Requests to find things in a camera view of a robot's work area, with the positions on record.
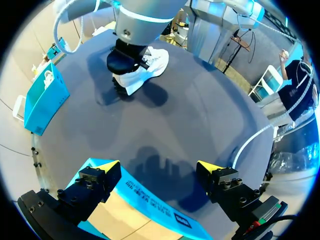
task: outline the white sneaker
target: white sneaker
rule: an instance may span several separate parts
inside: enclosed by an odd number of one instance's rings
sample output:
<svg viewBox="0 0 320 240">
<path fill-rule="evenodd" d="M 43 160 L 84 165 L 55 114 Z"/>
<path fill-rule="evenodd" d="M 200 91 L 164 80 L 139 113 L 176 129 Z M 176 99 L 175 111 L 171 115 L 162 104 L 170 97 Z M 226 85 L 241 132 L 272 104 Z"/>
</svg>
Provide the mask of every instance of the white sneaker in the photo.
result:
<svg viewBox="0 0 320 240">
<path fill-rule="evenodd" d="M 146 64 L 149 65 L 148 69 L 139 66 L 136 71 L 130 73 L 123 75 L 112 74 L 116 82 L 125 88 L 128 96 L 137 91 L 145 81 L 160 76 L 166 70 L 169 62 L 169 53 L 167 50 L 154 49 L 152 46 L 149 46 L 145 51 L 143 59 L 146 61 Z"/>
</svg>

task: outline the black cable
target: black cable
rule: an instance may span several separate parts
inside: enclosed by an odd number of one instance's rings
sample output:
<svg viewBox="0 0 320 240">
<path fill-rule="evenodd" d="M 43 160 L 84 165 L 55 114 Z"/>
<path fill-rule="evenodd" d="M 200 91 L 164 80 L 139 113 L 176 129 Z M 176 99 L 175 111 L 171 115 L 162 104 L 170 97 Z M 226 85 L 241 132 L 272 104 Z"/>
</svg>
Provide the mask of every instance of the black cable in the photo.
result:
<svg viewBox="0 0 320 240">
<path fill-rule="evenodd" d="M 256 51 L 256 34 L 255 34 L 254 31 L 252 32 L 251 42 L 252 42 L 252 39 L 253 39 L 253 38 L 254 38 L 253 53 L 252 53 L 251 59 L 250 59 L 250 60 L 248 59 L 248 63 L 249 63 L 249 64 L 251 64 L 252 60 L 254 59 L 254 55 L 255 55 L 255 51 Z"/>
<path fill-rule="evenodd" d="M 239 37 L 239 40 L 238 40 L 238 42 L 240 42 L 241 41 L 241 38 L 245 35 L 245 34 L 247 34 L 249 31 L 251 31 L 250 29 L 249 30 L 247 30 L 245 33 L 243 33 L 240 37 Z M 226 63 L 225 63 L 225 67 L 224 67 L 224 69 L 223 70 L 225 70 L 225 68 L 227 67 L 227 65 L 228 65 L 228 62 L 231 60 L 231 58 L 235 55 L 235 52 L 238 50 L 238 48 L 240 48 L 241 47 L 241 45 L 240 44 L 237 44 L 237 46 L 235 47 L 235 49 L 233 50 L 233 53 L 229 56 L 229 59 L 228 59 L 228 61 L 226 61 Z"/>
<path fill-rule="evenodd" d="M 264 231 L 263 229 L 266 229 L 267 227 L 269 227 L 272 224 L 275 224 L 277 222 L 280 221 L 284 221 L 284 220 L 295 220 L 297 219 L 298 216 L 296 215 L 286 215 L 286 216 L 279 216 L 276 217 L 274 219 L 271 219 L 267 222 L 265 222 L 264 224 L 261 224 L 260 226 L 256 227 L 255 229 L 253 229 L 252 231 L 250 231 L 249 233 L 243 235 L 240 239 L 246 239 L 249 235 L 253 235 L 255 232 L 262 230 L 262 232 Z"/>
<path fill-rule="evenodd" d="M 219 67 L 220 62 L 221 62 L 221 59 L 222 59 L 222 57 L 224 56 L 224 54 L 225 54 L 225 52 L 226 52 L 227 48 L 230 46 L 230 43 L 231 43 L 231 38 L 230 38 L 230 41 L 228 42 L 228 44 L 225 46 L 225 48 L 224 48 L 223 52 L 221 51 L 221 53 L 220 53 L 219 61 L 218 61 L 218 64 L 216 65 L 217 67 Z"/>
</svg>

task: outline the cardboard box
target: cardboard box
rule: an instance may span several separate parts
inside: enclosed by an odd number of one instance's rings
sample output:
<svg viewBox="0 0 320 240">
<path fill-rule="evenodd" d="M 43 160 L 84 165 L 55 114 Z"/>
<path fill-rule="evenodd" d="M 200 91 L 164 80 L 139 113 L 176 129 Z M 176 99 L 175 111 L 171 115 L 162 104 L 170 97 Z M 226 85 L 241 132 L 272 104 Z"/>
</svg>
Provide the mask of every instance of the cardboard box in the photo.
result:
<svg viewBox="0 0 320 240">
<path fill-rule="evenodd" d="M 111 192 L 106 203 L 98 204 L 88 221 L 111 240 L 178 240 L 182 237 L 137 211 L 116 191 Z"/>
</svg>

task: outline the white chair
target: white chair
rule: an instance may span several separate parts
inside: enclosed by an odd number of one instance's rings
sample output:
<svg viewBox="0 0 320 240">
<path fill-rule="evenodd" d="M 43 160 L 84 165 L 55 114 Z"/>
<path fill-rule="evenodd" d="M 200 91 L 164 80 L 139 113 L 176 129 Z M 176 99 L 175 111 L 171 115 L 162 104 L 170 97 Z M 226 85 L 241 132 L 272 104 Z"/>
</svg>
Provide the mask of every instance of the white chair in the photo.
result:
<svg viewBox="0 0 320 240">
<path fill-rule="evenodd" d="M 276 89 L 272 89 L 266 82 L 265 78 L 269 78 L 270 75 L 273 77 L 273 79 L 275 79 L 275 81 L 279 84 L 279 86 Z M 257 82 L 257 84 L 253 87 L 253 89 L 250 91 L 250 93 L 248 94 L 248 96 L 250 96 L 255 90 L 256 88 L 262 87 L 265 89 L 265 91 L 271 95 L 274 94 L 276 92 L 278 92 L 282 86 L 282 84 L 284 83 L 284 80 L 282 78 L 282 76 L 280 75 L 280 73 L 275 69 L 274 66 L 269 65 L 267 67 L 267 69 L 265 70 L 264 74 L 262 75 L 262 77 L 260 78 L 260 80 Z"/>
<path fill-rule="evenodd" d="M 25 96 L 22 96 L 22 95 L 19 95 L 15 101 L 15 104 L 13 106 L 13 110 L 12 110 L 12 116 L 16 119 L 19 119 L 20 121 L 24 122 L 25 120 L 21 117 L 19 117 L 18 113 L 19 113 L 19 110 L 20 110 L 20 107 L 22 105 L 22 101 L 23 99 L 25 100 L 26 97 Z"/>
</svg>

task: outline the round table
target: round table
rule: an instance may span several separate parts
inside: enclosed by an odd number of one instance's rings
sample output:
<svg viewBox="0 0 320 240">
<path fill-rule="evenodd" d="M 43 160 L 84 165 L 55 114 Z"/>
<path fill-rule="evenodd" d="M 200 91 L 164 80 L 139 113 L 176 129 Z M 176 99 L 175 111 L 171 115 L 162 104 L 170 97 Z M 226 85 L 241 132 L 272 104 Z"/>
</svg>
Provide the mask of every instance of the round table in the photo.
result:
<svg viewBox="0 0 320 240">
<path fill-rule="evenodd" d="M 231 166 L 268 119 L 214 66 L 159 40 L 151 45 L 169 52 L 165 72 L 119 98 L 106 67 L 116 39 L 111 30 L 101 33 L 57 65 L 70 97 L 36 146 L 53 181 L 63 189 L 88 158 L 120 160 L 157 197 L 222 239 L 235 223 L 198 184 L 197 161 Z M 253 189 L 263 180 L 272 143 L 267 130 L 238 160 L 239 176 Z"/>
</svg>

